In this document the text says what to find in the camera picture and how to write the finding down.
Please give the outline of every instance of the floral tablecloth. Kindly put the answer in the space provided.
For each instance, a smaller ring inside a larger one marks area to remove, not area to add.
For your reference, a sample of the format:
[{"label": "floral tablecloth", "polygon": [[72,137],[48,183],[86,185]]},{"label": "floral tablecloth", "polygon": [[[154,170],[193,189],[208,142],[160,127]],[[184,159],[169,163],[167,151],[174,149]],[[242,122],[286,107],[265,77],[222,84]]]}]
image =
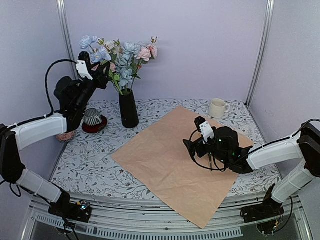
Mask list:
[{"label": "floral tablecloth", "polygon": [[[217,121],[249,137],[255,146],[264,143],[257,126],[245,105],[240,101],[228,101],[231,108],[224,118]],[[107,117],[107,127],[88,134],[81,128],[70,142],[57,164],[52,183],[66,191],[137,200],[159,200],[147,187],[119,166],[111,155],[143,129],[159,121],[177,106],[182,106],[203,116],[208,116],[210,101],[194,99],[137,100],[140,123],[133,129],[122,126],[117,101],[91,101]],[[275,165],[263,167],[252,173],[241,174],[227,197],[265,192],[280,180]]]}]

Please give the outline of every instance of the red saucer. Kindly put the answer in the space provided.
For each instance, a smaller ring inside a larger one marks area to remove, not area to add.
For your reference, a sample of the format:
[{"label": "red saucer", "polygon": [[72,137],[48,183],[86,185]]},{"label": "red saucer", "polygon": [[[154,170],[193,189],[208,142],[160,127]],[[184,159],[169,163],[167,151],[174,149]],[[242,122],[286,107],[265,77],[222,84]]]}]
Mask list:
[{"label": "red saucer", "polygon": [[107,124],[108,124],[108,120],[105,116],[101,116],[102,119],[102,123],[95,125],[95,126],[89,126],[85,123],[82,124],[82,130],[85,131],[88,134],[96,134],[98,132],[100,132],[101,130],[103,130]]}]

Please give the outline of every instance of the lavender backdrop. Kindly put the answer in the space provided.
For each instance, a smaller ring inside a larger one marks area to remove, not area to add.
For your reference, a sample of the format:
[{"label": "lavender backdrop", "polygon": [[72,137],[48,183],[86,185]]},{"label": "lavender backdrop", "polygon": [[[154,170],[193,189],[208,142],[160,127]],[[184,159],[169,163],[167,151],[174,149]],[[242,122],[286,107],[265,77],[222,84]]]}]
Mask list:
[{"label": "lavender backdrop", "polygon": [[[56,1],[0,1],[0,123],[18,123],[50,111],[44,77],[56,60],[67,58]],[[57,80],[71,72],[60,63],[49,75],[50,92]],[[23,163],[49,178],[62,145],[54,138],[21,152]],[[17,198],[7,183],[0,187],[0,239],[21,238],[31,197]]]},{"label": "lavender backdrop", "polygon": [[[137,99],[246,99],[260,47],[265,0],[68,0],[75,56],[83,35],[149,41],[159,55],[134,87]],[[117,99],[110,85],[94,100]]]},{"label": "lavender backdrop", "polygon": [[[257,89],[250,107],[266,141],[295,132],[320,118],[320,3],[275,1],[271,32]],[[297,162],[279,164],[287,175]],[[320,236],[320,181],[300,193],[314,239]]]}]

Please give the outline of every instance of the kraft paper sheet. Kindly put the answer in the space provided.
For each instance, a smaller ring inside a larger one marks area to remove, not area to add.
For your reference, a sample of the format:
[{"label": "kraft paper sheet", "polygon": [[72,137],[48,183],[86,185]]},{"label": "kraft paper sheet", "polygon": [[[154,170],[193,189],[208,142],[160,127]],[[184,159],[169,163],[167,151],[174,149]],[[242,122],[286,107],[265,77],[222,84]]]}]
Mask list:
[{"label": "kraft paper sheet", "polygon": [[[231,170],[203,169],[191,160],[183,139],[188,140],[196,129],[194,120],[198,116],[179,106],[135,136],[112,158],[170,208],[204,229],[238,174]],[[212,127],[222,127],[212,119],[207,120]],[[197,132],[192,140],[200,136]],[[238,140],[242,148],[254,144],[241,134],[238,134]],[[210,166],[208,156],[196,159],[200,164]]]}]

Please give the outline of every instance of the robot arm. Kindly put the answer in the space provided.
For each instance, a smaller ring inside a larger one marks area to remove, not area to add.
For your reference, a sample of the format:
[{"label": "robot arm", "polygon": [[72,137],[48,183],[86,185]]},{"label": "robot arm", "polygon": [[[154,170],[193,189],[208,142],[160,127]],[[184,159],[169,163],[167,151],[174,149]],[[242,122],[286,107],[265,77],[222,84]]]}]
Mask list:
[{"label": "robot arm", "polygon": [[40,117],[39,120],[19,126],[14,124],[9,128],[0,124],[0,174],[3,179],[48,201],[49,213],[82,222],[89,221],[91,208],[88,204],[70,203],[67,192],[25,167],[19,151],[80,126],[89,99],[97,88],[106,89],[109,81],[110,63],[93,71],[92,68],[97,65],[99,63],[91,64],[87,52],[80,53],[76,69],[83,80],[72,80],[66,76],[57,83],[54,95],[59,100],[60,110],[50,117]]},{"label": "robot arm", "polygon": [[194,162],[196,153],[200,158],[209,154],[224,163],[225,168],[220,170],[229,168],[236,173],[246,174],[271,164],[294,159],[301,161],[288,176],[269,188],[261,204],[247,206],[241,210],[241,216],[246,223],[283,214],[282,203],[312,180],[320,177],[320,131],[309,122],[304,123],[297,133],[268,143],[252,152],[249,152],[250,147],[239,147],[236,131],[228,127],[211,128],[208,124],[204,118],[196,118],[195,125],[201,132],[201,138],[194,142],[183,140]]}]

